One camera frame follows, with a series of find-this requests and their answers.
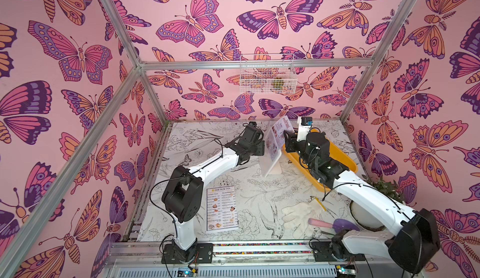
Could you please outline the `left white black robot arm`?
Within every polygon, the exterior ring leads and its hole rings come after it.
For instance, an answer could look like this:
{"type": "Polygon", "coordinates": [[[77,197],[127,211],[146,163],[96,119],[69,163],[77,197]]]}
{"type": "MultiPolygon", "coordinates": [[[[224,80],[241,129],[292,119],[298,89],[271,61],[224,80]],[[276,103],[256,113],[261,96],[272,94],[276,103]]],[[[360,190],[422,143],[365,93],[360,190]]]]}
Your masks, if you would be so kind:
{"type": "Polygon", "coordinates": [[[174,247],[183,252],[196,248],[193,218],[200,210],[203,189],[231,169],[246,164],[252,156],[265,154],[264,132],[256,122],[244,125],[242,133],[221,146],[221,152],[201,164],[177,166],[167,180],[161,201],[174,219],[174,247]]]}

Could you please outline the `white yellow menu sheet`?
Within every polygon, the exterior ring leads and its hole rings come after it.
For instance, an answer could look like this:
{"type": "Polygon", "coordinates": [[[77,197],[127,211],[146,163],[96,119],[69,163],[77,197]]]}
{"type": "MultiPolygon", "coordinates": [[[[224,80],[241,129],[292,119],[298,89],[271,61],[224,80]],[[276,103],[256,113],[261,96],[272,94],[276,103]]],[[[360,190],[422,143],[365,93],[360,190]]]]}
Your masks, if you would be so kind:
{"type": "Polygon", "coordinates": [[[235,186],[209,188],[206,195],[206,232],[236,230],[239,224],[235,186]]]}

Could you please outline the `clear acrylic menu holder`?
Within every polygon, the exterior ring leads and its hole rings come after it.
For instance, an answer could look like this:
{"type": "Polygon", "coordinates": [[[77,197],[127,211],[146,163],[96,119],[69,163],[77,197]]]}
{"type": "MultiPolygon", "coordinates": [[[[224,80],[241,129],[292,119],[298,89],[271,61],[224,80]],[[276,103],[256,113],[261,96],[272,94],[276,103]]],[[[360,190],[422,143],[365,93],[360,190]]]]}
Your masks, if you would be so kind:
{"type": "Polygon", "coordinates": [[[270,174],[281,174],[281,169],[276,164],[283,154],[285,140],[281,133],[275,133],[272,127],[267,130],[264,140],[265,150],[264,155],[259,158],[259,165],[262,176],[266,178],[270,174]]]}

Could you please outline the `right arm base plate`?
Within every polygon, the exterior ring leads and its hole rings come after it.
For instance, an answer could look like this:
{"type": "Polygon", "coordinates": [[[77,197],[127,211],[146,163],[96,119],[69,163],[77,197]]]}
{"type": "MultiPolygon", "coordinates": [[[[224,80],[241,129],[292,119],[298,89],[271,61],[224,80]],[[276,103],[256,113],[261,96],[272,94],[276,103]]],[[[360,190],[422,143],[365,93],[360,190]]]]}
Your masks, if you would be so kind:
{"type": "Polygon", "coordinates": [[[348,263],[366,260],[363,254],[351,254],[342,245],[330,240],[313,239],[309,241],[309,247],[316,262],[348,263]]]}

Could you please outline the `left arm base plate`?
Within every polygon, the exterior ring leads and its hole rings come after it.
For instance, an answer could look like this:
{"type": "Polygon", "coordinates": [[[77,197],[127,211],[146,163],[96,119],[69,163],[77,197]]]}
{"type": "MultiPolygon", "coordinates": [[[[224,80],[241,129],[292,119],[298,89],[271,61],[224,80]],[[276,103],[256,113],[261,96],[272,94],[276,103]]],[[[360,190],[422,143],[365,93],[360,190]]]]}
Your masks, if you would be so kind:
{"type": "Polygon", "coordinates": [[[175,242],[162,248],[162,264],[211,264],[213,243],[195,242],[189,249],[182,250],[175,242]]]}

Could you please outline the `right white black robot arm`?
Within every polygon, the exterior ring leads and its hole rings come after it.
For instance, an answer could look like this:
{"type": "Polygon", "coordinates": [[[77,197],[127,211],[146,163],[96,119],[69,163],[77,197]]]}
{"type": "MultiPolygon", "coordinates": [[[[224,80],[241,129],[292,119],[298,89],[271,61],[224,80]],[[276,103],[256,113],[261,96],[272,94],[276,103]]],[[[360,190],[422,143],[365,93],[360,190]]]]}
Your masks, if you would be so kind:
{"type": "Polygon", "coordinates": [[[436,218],[432,212],[401,204],[382,194],[330,156],[330,142],[323,132],[307,132],[299,136],[285,131],[287,153],[297,153],[314,178],[361,206],[378,220],[390,236],[380,232],[342,230],[331,239],[332,255],[346,260],[364,254],[391,259],[402,270],[419,274],[440,250],[436,218]]]}

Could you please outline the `pink food menu sheet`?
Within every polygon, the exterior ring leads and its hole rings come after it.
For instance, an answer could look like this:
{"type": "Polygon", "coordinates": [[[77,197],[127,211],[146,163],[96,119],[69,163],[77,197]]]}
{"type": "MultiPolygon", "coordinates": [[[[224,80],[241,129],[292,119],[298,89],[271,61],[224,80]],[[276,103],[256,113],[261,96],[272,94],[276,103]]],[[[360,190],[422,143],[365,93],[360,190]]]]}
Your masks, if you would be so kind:
{"type": "Polygon", "coordinates": [[[278,119],[268,130],[266,135],[266,152],[275,162],[281,155],[281,148],[285,145],[284,132],[293,132],[293,126],[288,116],[278,119]]]}

